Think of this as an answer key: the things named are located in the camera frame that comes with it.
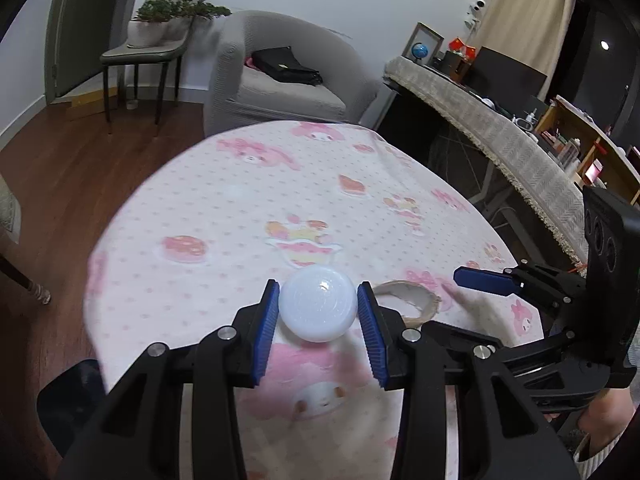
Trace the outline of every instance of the dark gray door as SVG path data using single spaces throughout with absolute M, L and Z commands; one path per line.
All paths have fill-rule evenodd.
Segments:
M 55 28 L 52 76 L 56 96 L 100 72 L 109 49 L 116 0 L 62 0 Z

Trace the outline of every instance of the pink cartoon tablecloth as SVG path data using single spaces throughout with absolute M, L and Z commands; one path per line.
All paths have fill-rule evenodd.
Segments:
M 269 278 L 283 283 L 311 264 L 343 270 L 354 284 L 421 283 L 442 298 L 437 320 L 509 345 L 542 337 L 530 305 L 452 282 L 460 265 L 515 264 L 453 188 L 365 128 L 279 121 L 178 156 L 105 231 L 84 309 L 106 386 L 149 343 L 194 344 L 259 300 Z M 278 327 L 260 387 L 236 399 L 250 479 L 389 478 L 402 392 L 373 379 L 357 320 L 328 344 Z M 449 396 L 451 478 L 454 409 Z

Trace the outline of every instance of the black bag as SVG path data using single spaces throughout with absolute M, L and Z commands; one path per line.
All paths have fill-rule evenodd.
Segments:
M 256 68 L 281 83 L 303 83 L 313 86 L 322 84 L 318 70 L 300 65 L 290 46 L 256 50 L 252 59 Z

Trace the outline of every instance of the globe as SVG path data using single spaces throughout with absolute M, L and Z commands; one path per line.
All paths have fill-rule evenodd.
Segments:
M 416 43 L 411 47 L 411 54 L 416 59 L 423 59 L 429 55 L 429 49 L 423 43 Z

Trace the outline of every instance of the white lid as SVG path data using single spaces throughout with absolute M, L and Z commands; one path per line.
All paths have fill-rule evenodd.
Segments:
M 358 298 L 349 277 L 331 267 L 313 265 L 293 273 L 278 298 L 280 316 L 298 337 L 331 341 L 356 319 Z

